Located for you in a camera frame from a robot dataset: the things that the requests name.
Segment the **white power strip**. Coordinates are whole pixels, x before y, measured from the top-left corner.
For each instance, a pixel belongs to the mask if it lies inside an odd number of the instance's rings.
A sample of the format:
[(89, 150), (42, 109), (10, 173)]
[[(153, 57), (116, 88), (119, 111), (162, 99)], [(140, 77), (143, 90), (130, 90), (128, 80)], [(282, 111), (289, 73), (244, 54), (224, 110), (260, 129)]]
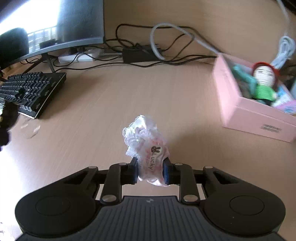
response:
[(61, 64), (70, 63), (72, 61), (74, 61), (74, 62), (95, 61), (103, 53), (104, 53), (104, 50), (102, 50), (102, 49), (90, 49), (90, 50), (86, 50), (84, 53), (76, 53), (76, 54), (65, 53), (65, 54), (60, 55), (58, 57), (58, 61)]

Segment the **black power adapter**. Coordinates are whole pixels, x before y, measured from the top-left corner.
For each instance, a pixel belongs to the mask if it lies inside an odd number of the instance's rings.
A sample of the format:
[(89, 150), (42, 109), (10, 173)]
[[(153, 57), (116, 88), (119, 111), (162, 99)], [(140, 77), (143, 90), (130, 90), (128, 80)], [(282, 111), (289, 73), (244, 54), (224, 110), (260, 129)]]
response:
[(124, 63), (152, 62), (159, 60), (151, 47), (144, 47), (142, 49), (124, 48), (122, 50), (122, 59)]

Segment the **blue white tissue pack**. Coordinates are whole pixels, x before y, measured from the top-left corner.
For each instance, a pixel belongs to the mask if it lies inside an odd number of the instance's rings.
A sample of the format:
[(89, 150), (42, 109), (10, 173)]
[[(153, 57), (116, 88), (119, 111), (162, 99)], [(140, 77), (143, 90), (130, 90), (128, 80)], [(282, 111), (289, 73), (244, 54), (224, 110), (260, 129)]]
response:
[(278, 88), (277, 99), (271, 106), (284, 113), (295, 115), (295, 99), (284, 85)]

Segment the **black keyboard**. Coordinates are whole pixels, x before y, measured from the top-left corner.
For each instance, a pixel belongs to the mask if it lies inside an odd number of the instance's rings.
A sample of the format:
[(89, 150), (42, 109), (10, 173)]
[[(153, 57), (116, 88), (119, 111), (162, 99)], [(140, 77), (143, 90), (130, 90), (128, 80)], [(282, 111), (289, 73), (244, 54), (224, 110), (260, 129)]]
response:
[(18, 112), (37, 119), (66, 80), (66, 73), (32, 72), (9, 76), (1, 86), (1, 100), (19, 105)]

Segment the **pink cardboard box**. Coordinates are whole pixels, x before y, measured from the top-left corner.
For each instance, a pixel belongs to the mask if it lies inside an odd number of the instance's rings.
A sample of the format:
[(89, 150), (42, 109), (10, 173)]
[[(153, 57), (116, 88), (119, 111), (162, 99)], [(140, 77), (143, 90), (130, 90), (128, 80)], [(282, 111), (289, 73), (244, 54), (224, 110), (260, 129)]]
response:
[(253, 63), (220, 53), (213, 67), (222, 124), (226, 128), (285, 142), (295, 141), (295, 117), (242, 96), (227, 61), (252, 67)]

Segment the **teal plastic clip tool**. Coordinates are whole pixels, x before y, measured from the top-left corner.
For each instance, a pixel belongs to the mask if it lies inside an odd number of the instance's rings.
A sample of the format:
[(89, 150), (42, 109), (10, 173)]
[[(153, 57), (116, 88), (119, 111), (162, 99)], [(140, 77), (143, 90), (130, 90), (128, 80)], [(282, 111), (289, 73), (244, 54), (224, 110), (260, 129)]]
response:
[(234, 65), (231, 72), (237, 81), (242, 96), (252, 99), (255, 95), (257, 80), (245, 72), (240, 65)]

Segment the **computer monitor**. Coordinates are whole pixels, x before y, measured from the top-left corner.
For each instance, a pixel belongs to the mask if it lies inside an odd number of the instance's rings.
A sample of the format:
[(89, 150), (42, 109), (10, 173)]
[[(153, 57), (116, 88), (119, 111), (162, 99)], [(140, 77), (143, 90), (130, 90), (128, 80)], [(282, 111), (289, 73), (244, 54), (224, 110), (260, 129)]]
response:
[(104, 39), (103, 1), (1, 1), (1, 69)]

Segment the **white pink lace scrunchie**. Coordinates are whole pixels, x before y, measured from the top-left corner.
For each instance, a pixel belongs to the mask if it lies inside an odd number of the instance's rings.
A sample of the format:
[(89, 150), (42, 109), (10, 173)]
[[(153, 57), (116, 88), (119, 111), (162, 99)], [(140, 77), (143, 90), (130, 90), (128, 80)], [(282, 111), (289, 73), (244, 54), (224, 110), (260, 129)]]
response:
[(166, 187), (163, 162), (170, 153), (155, 121), (139, 115), (122, 130), (122, 135), (127, 145), (126, 155), (137, 159), (138, 180)]

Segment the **crocheted doll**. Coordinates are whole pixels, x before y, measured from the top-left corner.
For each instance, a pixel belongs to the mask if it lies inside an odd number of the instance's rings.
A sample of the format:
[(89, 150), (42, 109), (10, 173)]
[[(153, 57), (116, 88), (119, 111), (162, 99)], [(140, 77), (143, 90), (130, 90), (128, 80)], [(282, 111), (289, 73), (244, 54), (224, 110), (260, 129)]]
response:
[(276, 101), (278, 94), (278, 71), (270, 64), (257, 62), (253, 66), (252, 76), (256, 79), (255, 91), (252, 98), (271, 106)]

